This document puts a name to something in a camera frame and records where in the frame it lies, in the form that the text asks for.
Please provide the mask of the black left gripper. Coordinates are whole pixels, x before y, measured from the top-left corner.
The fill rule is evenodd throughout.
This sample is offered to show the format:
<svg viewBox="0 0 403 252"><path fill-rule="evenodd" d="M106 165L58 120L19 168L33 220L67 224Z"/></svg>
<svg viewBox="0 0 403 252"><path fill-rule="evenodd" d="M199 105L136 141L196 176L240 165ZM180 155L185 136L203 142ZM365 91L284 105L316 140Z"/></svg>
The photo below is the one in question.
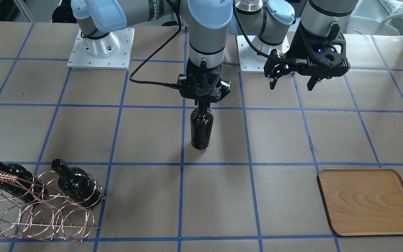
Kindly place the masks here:
<svg viewBox="0 0 403 252"><path fill-rule="evenodd" d="M274 90L278 78L291 72L311 76L307 90L312 91L319 78L340 77L350 69L346 57L346 40L337 23L326 25L325 36L309 32L298 26L289 50L284 56L274 52L264 64L264 75L269 78L270 89Z"/></svg>

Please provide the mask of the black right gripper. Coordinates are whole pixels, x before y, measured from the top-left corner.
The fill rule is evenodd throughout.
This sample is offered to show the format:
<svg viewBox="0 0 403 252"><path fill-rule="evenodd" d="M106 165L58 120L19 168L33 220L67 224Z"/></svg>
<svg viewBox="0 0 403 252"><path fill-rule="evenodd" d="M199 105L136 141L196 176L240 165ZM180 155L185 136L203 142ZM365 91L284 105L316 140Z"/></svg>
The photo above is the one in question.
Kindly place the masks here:
<svg viewBox="0 0 403 252"><path fill-rule="evenodd" d="M207 61L202 60L201 66L196 66L190 59L186 64L186 74L180 74L177 89L180 95L195 100L195 106L206 102L209 109L211 103L217 103L231 92L231 82L221 78L222 64L214 68L207 67Z"/></svg>

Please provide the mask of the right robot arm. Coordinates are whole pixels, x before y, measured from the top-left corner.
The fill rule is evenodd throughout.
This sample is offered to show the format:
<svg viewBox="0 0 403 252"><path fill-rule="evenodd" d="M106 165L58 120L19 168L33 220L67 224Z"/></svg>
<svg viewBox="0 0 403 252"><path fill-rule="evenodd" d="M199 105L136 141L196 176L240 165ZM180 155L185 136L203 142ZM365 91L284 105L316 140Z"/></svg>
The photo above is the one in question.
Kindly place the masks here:
<svg viewBox="0 0 403 252"><path fill-rule="evenodd" d="M221 78L228 29L235 10L233 0L72 0L72 14L80 34L88 41L101 41L120 30L163 16L176 14L189 28L189 58L185 74L176 83L130 81L176 89L198 106L209 107L231 91L231 82Z"/></svg>

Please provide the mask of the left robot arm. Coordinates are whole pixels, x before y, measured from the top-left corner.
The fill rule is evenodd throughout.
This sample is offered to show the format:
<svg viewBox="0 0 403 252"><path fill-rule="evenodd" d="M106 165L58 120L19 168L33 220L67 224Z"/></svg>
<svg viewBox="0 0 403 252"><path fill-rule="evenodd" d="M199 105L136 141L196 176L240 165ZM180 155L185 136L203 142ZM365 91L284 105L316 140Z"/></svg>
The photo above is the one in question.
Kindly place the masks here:
<svg viewBox="0 0 403 252"><path fill-rule="evenodd" d="M265 59L264 76L274 89L279 78L291 73L309 76L307 89L350 69L342 29L356 0L306 0L289 50L278 49L296 19L292 1L234 0L229 32L243 35L251 51Z"/></svg>

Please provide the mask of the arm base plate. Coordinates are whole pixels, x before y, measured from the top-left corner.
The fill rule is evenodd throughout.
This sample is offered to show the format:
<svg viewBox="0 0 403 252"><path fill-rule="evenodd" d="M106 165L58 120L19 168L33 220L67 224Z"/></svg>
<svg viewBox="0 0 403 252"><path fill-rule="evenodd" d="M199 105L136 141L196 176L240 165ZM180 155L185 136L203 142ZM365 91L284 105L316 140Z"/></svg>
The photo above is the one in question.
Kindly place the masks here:
<svg viewBox="0 0 403 252"><path fill-rule="evenodd" d="M290 47L287 36L284 37L282 44L277 46L269 46L263 44L256 36L248 37L252 44L262 52L269 54L271 50L277 49L281 55L285 54ZM237 52L239 57L240 72L245 74L263 74L264 64L267 58L259 55L248 45L243 35L236 36Z"/></svg>
<svg viewBox="0 0 403 252"><path fill-rule="evenodd" d="M77 33L67 66L75 69L128 70L135 30L111 32L99 40Z"/></svg>

